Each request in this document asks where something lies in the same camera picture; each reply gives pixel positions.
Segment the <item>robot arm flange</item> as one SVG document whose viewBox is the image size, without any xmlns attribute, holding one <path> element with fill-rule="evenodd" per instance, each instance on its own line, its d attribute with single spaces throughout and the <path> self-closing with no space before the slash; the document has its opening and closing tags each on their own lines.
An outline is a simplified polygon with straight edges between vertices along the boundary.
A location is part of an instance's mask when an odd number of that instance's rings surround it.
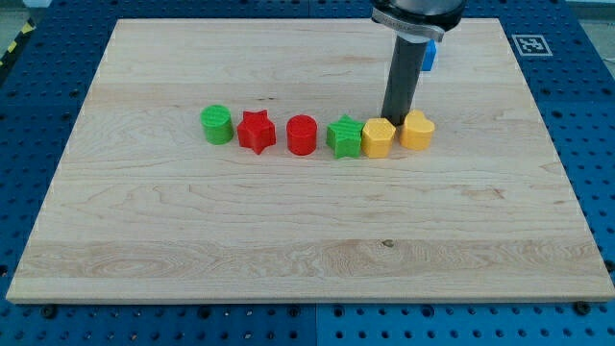
<svg viewBox="0 0 615 346">
<path fill-rule="evenodd" d="M 371 19 L 412 43 L 441 41 L 459 22 L 467 0 L 371 0 Z"/>
</svg>

